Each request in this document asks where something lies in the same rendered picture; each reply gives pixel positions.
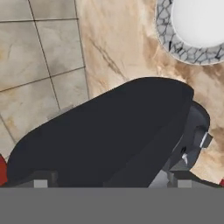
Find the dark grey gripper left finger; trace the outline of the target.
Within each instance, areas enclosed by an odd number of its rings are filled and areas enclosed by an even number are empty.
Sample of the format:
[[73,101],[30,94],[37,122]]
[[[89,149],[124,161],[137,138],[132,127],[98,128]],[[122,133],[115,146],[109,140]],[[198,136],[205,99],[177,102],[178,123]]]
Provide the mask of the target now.
[[58,186],[56,171],[35,171],[28,177],[12,183],[13,187],[49,188]]

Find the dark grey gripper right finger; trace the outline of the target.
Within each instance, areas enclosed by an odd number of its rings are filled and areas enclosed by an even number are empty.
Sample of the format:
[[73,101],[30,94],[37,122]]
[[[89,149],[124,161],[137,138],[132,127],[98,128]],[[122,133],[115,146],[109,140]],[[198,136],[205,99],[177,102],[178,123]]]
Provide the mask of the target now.
[[190,171],[170,171],[168,185],[177,188],[220,188],[219,184],[198,178]]

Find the black stand mixer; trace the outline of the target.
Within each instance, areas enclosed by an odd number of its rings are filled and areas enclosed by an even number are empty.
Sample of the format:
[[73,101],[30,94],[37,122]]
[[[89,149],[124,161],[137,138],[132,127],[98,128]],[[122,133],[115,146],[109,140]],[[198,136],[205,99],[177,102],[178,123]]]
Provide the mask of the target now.
[[128,81],[33,129],[12,150],[10,185],[58,173],[58,187],[147,187],[182,163],[191,169],[212,141],[210,116],[182,81]]

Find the white plate with marbled rim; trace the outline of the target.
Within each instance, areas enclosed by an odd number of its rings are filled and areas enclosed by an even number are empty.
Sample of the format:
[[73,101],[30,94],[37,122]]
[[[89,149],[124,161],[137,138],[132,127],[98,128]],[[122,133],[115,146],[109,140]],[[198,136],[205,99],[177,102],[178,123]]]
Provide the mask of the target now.
[[175,60],[197,66],[224,62],[224,0],[156,0],[155,26]]

